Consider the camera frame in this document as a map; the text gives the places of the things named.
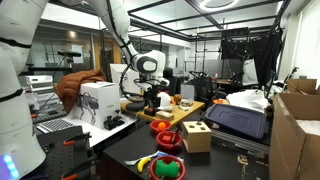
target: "lamp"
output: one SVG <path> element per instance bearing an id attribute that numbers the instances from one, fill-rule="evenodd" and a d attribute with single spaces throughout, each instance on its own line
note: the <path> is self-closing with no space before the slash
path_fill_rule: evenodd
<path id="1" fill-rule="evenodd" d="M 220 10 L 223 10 L 223 9 L 228 9 L 232 6 L 234 6 L 235 4 L 237 4 L 239 2 L 239 0 L 232 0 L 230 3 L 227 3 L 227 4 L 224 4 L 224 5 L 221 5 L 221 6 L 207 6 L 207 4 L 212 1 L 212 0 L 203 0 L 201 3 L 200 3 L 200 8 L 203 9 L 203 10 L 206 10 L 206 11 L 220 11 Z"/>

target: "printer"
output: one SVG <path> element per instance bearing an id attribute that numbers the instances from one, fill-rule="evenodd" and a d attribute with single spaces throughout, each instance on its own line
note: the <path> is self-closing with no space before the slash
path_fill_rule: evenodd
<path id="1" fill-rule="evenodd" d="M 44 105 L 56 104 L 60 101 L 53 88 L 53 78 L 49 75 L 26 76 L 26 83 L 33 93 L 38 94 L 38 103 Z"/>

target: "orange blanket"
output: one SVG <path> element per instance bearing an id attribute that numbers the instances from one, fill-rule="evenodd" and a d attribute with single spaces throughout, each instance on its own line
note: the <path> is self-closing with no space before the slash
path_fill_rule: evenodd
<path id="1" fill-rule="evenodd" d="M 64 110 L 69 113 L 78 98 L 81 84 L 106 81 L 101 70 L 80 71 L 63 76 L 55 91 L 63 103 Z"/>

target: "keyboard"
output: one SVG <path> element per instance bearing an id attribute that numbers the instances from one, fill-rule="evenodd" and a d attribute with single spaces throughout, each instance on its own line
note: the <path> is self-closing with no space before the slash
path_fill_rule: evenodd
<path id="1" fill-rule="evenodd" d="M 56 110 L 55 114 L 45 114 L 45 115 L 39 115 L 38 118 L 32 118 L 32 121 L 34 124 L 42 123 L 42 122 L 47 122 L 52 119 L 58 119 L 62 117 L 66 117 L 67 113 L 62 110 Z"/>
<path id="2" fill-rule="evenodd" d="M 67 129 L 69 127 L 75 126 L 72 123 L 69 123 L 63 119 L 55 119 L 43 123 L 39 123 L 37 127 L 41 127 L 47 131 L 54 132 L 54 131 L 59 131 L 63 129 Z"/>

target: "green object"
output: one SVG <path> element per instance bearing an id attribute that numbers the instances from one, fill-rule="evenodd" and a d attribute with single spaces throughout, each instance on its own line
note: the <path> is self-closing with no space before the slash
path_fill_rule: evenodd
<path id="1" fill-rule="evenodd" d="M 170 164 L 166 164 L 163 160 L 157 160 L 155 174 L 157 176 L 168 176 L 171 178 L 176 178 L 179 175 L 180 168 L 172 161 Z"/>

